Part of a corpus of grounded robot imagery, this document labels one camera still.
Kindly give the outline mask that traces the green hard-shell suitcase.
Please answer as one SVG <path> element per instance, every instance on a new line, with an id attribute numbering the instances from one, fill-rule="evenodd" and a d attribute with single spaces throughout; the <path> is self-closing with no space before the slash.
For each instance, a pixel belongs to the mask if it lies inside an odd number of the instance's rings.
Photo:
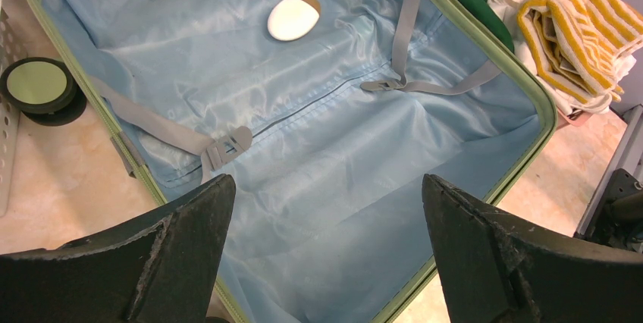
<path id="1" fill-rule="evenodd" d="M 434 277 L 422 179 L 496 203 L 555 106 L 457 0 L 27 0 L 157 203 L 237 185 L 215 289 L 238 322 L 392 322 Z"/>

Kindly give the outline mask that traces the pink plastic basket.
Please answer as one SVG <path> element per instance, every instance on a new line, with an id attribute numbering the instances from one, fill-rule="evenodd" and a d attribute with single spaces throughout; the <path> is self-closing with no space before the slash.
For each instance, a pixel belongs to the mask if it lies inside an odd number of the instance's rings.
<path id="1" fill-rule="evenodd" d="M 565 115 L 563 111 L 557 109 L 557 129 L 567 126 L 581 127 L 592 116 L 592 113 L 586 111 L 575 111 L 571 115 Z"/>

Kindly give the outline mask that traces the aluminium frame rail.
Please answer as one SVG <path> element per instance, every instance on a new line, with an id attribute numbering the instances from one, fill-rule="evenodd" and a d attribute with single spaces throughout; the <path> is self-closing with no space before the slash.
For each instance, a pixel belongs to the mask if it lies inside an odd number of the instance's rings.
<path id="1" fill-rule="evenodd" d="M 625 133 L 588 205 L 593 199 L 598 198 L 599 193 L 604 191 L 611 174 L 619 168 L 625 169 L 642 182 L 642 106 L 637 105 L 628 110 L 625 113 L 625 121 L 627 123 Z"/>

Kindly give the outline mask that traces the white plastic basket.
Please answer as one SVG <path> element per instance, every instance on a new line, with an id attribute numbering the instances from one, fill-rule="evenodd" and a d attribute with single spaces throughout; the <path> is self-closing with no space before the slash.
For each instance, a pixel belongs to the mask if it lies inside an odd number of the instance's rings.
<path id="1" fill-rule="evenodd" d="M 16 61 L 27 56 L 27 51 L 9 23 L 1 2 L 1 74 Z M 1 216 L 8 210 L 11 180 L 17 145 L 20 112 L 1 96 Z"/>

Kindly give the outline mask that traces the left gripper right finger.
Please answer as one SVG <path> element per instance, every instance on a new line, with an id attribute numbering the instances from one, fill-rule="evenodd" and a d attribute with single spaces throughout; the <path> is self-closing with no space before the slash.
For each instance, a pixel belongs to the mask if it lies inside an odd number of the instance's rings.
<path id="1" fill-rule="evenodd" d="M 640 322 L 642 256 L 533 224 L 427 174 L 422 201 L 453 322 Z"/>

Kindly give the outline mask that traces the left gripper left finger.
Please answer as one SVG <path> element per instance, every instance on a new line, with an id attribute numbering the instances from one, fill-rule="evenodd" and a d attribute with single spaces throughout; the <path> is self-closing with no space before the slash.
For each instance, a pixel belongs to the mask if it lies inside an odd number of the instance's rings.
<path id="1" fill-rule="evenodd" d="M 227 174 L 57 249 L 1 257 L 3 322 L 208 322 L 234 206 Z"/>

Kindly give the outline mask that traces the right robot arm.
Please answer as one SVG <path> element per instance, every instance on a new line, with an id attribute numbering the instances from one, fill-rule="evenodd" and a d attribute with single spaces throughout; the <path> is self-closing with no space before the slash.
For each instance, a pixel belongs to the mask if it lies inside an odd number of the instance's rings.
<path id="1" fill-rule="evenodd" d="M 574 237 L 642 252 L 642 182 L 623 168 L 615 170 L 593 199 Z"/>

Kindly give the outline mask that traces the white oval item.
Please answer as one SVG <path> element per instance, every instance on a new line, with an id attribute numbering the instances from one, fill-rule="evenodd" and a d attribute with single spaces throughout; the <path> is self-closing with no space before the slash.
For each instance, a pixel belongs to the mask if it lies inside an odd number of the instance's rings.
<path id="1" fill-rule="evenodd" d="M 276 40 L 294 41 L 309 33 L 320 17 L 318 0 L 281 0 L 268 16 L 267 30 Z"/>

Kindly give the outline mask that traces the yellow white striped garment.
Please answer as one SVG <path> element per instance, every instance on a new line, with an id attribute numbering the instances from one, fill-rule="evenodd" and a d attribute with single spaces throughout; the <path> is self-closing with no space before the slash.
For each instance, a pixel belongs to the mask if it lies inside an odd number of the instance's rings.
<path id="1" fill-rule="evenodd" d="M 587 105 L 620 101 L 617 65 L 642 47 L 642 15 L 622 0 L 524 0 L 517 23 L 536 74 Z"/>

